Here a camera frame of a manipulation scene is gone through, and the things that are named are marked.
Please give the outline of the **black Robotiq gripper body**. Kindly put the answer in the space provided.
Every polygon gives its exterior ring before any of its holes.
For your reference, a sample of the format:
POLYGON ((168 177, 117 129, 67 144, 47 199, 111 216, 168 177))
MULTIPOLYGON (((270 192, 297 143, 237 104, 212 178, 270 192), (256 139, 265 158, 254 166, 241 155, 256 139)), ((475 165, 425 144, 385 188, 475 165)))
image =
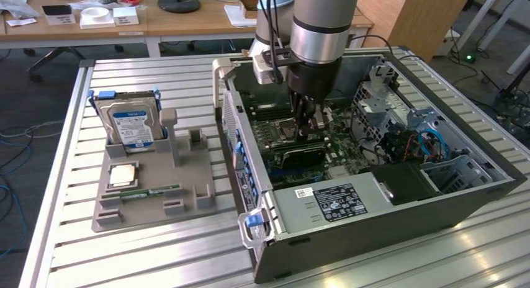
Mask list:
POLYGON ((342 60, 324 65, 298 63, 288 67, 288 87, 313 99, 325 99, 333 91, 342 60))

